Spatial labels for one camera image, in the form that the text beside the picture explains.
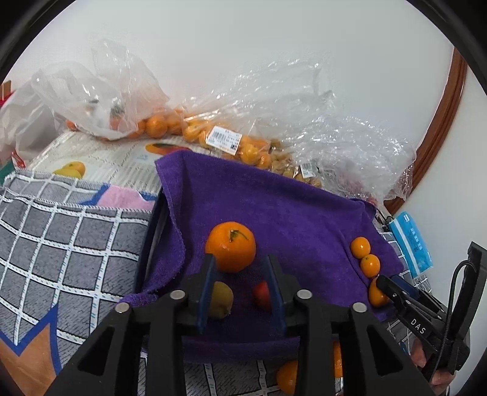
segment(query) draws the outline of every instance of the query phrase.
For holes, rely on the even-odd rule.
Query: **purple cloth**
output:
[[[353,239],[366,237],[381,261],[381,274],[402,271],[394,250],[372,224],[375,209],[316,187],[234,161],[179,151],[156,162],[167,197],[170,222],[156,250],[144,291],[124,300],[150,303],[154,294],[174,289],[180,276],[197,272],[206,238],[225,221],[245,224],[255,235],[255,262],[237,274],[219,274],[233,290],[230,316],[210,320],[205,334],[185,340],[185,359],[215,362],[285,356],[298,340],[283,339],[271,326],[269,313],[254,307],[252,289],[262,281],[258,261],[275,254],[284,272],[301,287],[332,304],[369,307],[369,280],[350,252]],[[373,310],[379,320],[390,308]]]

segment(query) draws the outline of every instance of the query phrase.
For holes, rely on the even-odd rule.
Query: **brown wooden frame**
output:
[[[455,48],[443,97],[421,145],[416,150],[416,161],[412,170],[411,191],[414,191],[428,171],[450,131],[462,97],[467,67],[467,62]],[[401,208],[403,203],[404,201],[401,198],[384,201],[385,207],[392,215]]]

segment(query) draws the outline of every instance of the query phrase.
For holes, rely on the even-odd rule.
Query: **green object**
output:
[[[6,176],[14,171],[14,164],[12,160],[8,161],[7,164],[0,169],[0,185],[3,185],[3,181]]]

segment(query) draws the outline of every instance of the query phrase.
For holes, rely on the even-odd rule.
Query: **black cable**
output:
[[[443,351],[445,350],[445,345],[447,343],[447,338],[448,338],[448,330],[450,329],[450,322],[451,322],[451,314],[453,312],[453,299],[455,295],[455,285],[458,277],[458,273],[460,270],[465,267],[465,266],[470,266],[473,268],[475,272],[477,270],[475,269],[475,266],[468,260],[462,261],[460,264],[457,265],[455,268],[455,271],[453,271],[453,277],[451,278],[451,285],[450,285],[450,296],[448,299],[448,309],[447,309],[447,317],[446,317],[446,323],[445,323],[445,328],[443,330],[443,336],[441,339],[441,344],[440,344],[440,350],[438,352],[438,357],[436,358],[436,362],[434,364],[434,369],[431,374],[431,379],[433,378],[434,373],[436,373],[436,370],[438,369],[438,365],[440,364],[441,356],[443,355]]]

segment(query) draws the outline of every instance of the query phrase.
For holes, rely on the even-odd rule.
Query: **silver bolt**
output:
[[[115,312],[118,312],[119,314],[122,314],[124,312],[127,312],[130,308],[130,305],[128,305],[126,302],[120,302],[117,305],[115,305]]]
[[[180,300],[186,296],[186,293],[183,290],[174,290],[169,294],[169,297],[171,297],[173,300]]]
[[[363,302],[356,302],[352,305],[352,309],[359,313],[367,312],[367,305],[365,305]]]
[[[313,293],[311,293],[309,290],[306,290],[306,289],[301,289],[301,290],[298,290],[298,292],[296,293],[296,295],[302,299],[302,300],[308,300],[310,299],[311,297],[313,297]]]

